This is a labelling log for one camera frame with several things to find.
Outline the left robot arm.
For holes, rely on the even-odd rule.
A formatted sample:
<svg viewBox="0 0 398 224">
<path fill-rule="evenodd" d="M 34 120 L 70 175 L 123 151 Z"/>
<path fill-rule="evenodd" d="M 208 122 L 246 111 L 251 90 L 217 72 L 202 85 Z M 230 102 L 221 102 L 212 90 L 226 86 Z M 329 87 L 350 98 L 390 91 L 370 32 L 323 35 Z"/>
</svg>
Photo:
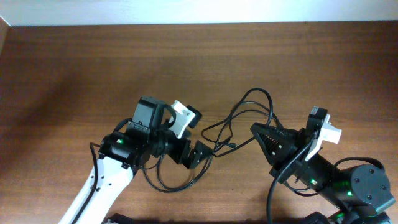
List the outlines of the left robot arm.
<svg viewBox="0 0 398 224">
<path fill-rule="evenodd" d="M 100 144 L 90 143 L 93 169 L 61 223 L 101 223 L 114 201 L 150 157 L 170 156 L 176 164 L 196 168 L 212 149 L 189 139 L 201 113 L 179 101 L 168 104 L 150 96 L 138 101 L 133 117 L 122 120 Z"/>
</svg>

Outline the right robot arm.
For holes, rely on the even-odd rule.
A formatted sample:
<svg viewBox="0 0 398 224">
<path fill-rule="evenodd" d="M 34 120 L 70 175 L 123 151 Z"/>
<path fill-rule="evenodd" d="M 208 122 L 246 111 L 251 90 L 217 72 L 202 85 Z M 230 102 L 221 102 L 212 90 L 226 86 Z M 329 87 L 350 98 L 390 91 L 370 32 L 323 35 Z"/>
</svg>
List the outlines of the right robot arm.
<svg viewBox="0 0 398 224">
<path fill-rule="evenodd" d="M 356 157 L 360 165 L 339 169 L 343 159 L 331 163 L 319 154 L 323 141 L 337 143 L 341 136 L 327 120 L 309 121 L 299 131 L 255 123 L 251 132 L 272 166 L 268 210 L 276 184 L 288 187 L 288 178 L 294 176 L 311 190 L 311 197 L 319 195 L 338 209 L 330 217 L 314 212 L 304 223 L 391 223 L 386 210 L 396 200 L 379 160 Z"/>
</svg>

